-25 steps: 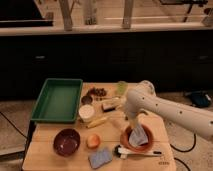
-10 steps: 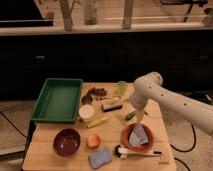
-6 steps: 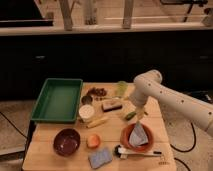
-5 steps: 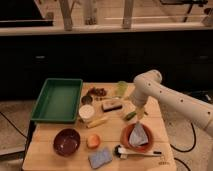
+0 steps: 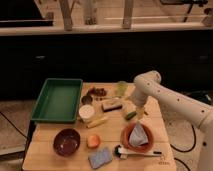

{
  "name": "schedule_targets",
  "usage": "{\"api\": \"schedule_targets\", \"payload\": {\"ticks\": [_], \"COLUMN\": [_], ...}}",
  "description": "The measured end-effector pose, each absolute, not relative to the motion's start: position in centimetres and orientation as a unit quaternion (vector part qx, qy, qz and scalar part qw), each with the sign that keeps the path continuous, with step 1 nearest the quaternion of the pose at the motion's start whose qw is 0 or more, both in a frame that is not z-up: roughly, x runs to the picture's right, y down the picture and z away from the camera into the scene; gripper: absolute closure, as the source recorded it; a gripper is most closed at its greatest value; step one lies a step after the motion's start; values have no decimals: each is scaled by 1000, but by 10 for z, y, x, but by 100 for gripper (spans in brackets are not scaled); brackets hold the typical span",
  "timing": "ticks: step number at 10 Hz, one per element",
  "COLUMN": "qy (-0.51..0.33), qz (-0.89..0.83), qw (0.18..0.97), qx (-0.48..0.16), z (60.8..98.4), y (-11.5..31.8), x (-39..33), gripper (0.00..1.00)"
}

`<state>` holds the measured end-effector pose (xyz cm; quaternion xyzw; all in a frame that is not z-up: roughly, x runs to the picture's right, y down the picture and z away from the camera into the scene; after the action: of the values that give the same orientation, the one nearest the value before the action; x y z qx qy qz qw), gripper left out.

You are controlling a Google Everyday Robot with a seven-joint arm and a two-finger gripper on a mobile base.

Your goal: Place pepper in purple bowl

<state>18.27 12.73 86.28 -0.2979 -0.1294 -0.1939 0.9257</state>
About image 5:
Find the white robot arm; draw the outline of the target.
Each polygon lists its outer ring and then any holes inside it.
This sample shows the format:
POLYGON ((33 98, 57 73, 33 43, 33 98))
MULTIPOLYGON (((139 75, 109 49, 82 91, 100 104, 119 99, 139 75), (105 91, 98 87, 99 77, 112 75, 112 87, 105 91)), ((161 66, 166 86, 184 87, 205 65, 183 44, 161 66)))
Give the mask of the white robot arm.
POLYGON ((161 75, 155 70, 137 75, 133 83, 135 89, 130 99, 136 106, 143 107, 151 96, 182 114, 204 133, 197 171, 213 171, 213 106, 162 86, 161 75))

